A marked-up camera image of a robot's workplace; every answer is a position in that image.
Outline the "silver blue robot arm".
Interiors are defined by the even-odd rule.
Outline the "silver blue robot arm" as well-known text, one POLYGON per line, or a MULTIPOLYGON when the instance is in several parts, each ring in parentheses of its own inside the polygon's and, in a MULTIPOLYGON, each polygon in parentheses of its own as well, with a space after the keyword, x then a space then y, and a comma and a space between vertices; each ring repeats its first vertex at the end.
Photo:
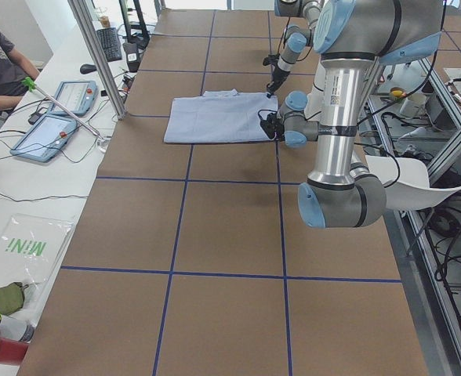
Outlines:
POLYGON ((324 7, 324 1, 275 1, 276 16, 288 17, 287 25, 282 32, 283 50, 277 50, 263 59, 264 66, 272 67, 271 80, 266 86, 268 97, 272 97, 280 89, 289 76, 292 67, 306 47, 314 45, 314 31, 324 7), (304 18, 307 28, 290 23, 293 17, 304 18))
POLYGON ((361 227, 386 207, 383 184, 354 152, 364 78, 374 63, 410 63, 433 54, 441 35, 439 1, 278 1, 279 16, 302 17, 303 31, 285 32, 285 48, 273 59, 267 85, 273 94, 300 53, 320 56, 324 81, 310 95, 290 93, 267 129, 290 147, 317 143, 314 169, 298 189, 302 220, 314 228, 361 227))

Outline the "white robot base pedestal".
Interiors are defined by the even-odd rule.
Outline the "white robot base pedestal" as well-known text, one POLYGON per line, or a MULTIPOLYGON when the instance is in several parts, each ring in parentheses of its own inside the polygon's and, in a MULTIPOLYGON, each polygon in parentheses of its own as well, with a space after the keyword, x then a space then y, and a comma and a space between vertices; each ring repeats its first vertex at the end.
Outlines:
POLYGON ((307 95, 307 105, 304 110, 305 118, 309 124, 323 122, 329 119, 330 107, 325 104, 326 69, 322 60, 319 60, 315 72, 311 92, 307 95))

